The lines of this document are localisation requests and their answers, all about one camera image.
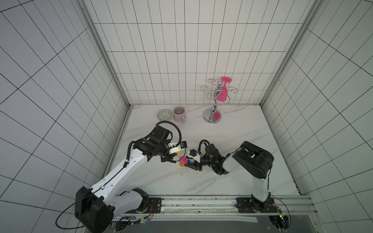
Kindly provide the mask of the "pink square lego brick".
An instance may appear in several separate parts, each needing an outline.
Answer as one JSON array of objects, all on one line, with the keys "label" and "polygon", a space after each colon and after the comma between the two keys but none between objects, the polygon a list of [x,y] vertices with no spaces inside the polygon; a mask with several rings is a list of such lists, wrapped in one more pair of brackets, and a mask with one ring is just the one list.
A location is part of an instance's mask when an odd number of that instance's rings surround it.
[{"label": "pink square lego brick", "polygon": [[185,165],[185,164],[187,164],[187,160],[188,160],[188,159],[185,158],[185,157],[180,157],[180,159],[179,159],[179,163]]}]

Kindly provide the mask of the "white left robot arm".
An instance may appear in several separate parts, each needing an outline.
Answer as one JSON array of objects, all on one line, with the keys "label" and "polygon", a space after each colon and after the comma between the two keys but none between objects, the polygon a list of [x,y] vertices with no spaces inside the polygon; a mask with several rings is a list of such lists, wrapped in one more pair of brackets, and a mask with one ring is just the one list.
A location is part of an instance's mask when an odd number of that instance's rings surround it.
[{"label": "white left robot arm", "polygon": [[152,157],[173,162],[187,148],[185,141],[172,143],[172,138],[171,131],[157,124],[148,135],[129,143],[126,157],[110,173],[92,187],[80,188],[75,196],[74,215],[83,226],[92,233],[102,233],[124,213],[156,213],[156,204],[150,202],[149,194],[142,189],[118,192]]}]

